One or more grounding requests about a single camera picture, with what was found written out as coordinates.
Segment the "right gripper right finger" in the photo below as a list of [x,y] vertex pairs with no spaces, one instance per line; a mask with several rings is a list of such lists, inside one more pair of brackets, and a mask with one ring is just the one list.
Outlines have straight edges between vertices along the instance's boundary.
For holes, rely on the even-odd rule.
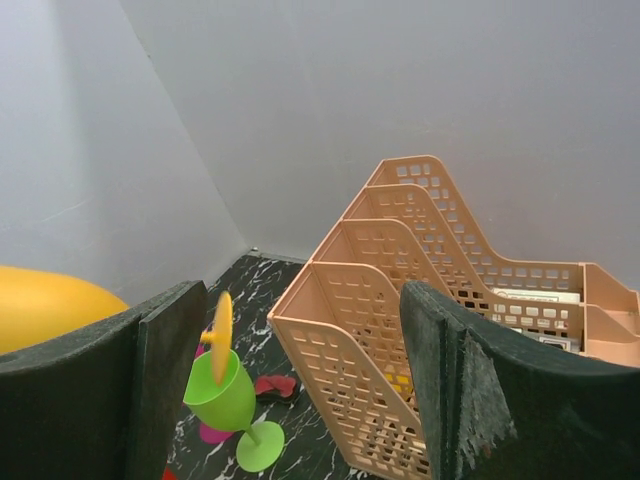
[[436,479],[635,479],[639,372],[542,344],[430,285],[400,295]]

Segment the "magenta plastic wine glass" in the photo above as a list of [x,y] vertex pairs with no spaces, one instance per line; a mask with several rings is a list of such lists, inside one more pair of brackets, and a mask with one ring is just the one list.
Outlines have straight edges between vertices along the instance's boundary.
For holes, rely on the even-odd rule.
[[205,423],[201,423],[199,427],[199,435],[200,435],[200,439],[204,443],[210,444],[210,445],[217,445],[217,444],[224,443],[226,440],[231,438],[234,435],[234,433],[217,430],[209,427]]

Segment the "red plastic wine glass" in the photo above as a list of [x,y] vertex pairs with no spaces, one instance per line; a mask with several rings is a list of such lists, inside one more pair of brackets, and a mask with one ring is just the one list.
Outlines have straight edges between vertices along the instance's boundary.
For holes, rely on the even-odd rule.
[[166,467],[163,473],[163,480],[177,480],[177,477],[175,476],[175,474],[168,468]]

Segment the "yellow plastic wine glass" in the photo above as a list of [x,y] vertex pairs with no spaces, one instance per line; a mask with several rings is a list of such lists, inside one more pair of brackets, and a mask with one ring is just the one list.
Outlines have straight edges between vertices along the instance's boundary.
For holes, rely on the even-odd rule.
[[[1,268],[1,408],[24,412],[47,401],[99,397],[118,404],[135,392],[186,390],[206,307],[201,281],[185,281],[132,306],[82,279]],[[223,293],[212,332],[212,371],[229,363],[232,303]]]

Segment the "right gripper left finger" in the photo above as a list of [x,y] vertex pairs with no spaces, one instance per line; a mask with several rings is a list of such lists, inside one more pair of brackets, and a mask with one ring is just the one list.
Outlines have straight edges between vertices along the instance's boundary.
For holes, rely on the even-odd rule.
[[2,355],[2,478],[161,478],[207,306],[184,281]]

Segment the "green plastic wine glass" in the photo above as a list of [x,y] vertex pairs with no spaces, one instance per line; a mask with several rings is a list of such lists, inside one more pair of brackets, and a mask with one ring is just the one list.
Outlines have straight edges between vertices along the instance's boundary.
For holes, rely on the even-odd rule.
[[282,427],[273,421],[256,422],[254,384],[236,352],[230,353],[226,373],[220,383],[213,376],[210,351],[194,360],[183,402],[208,427],[224,432],[240,432],[236,460],[246,472],[261,472],[280,457],[285,444]]

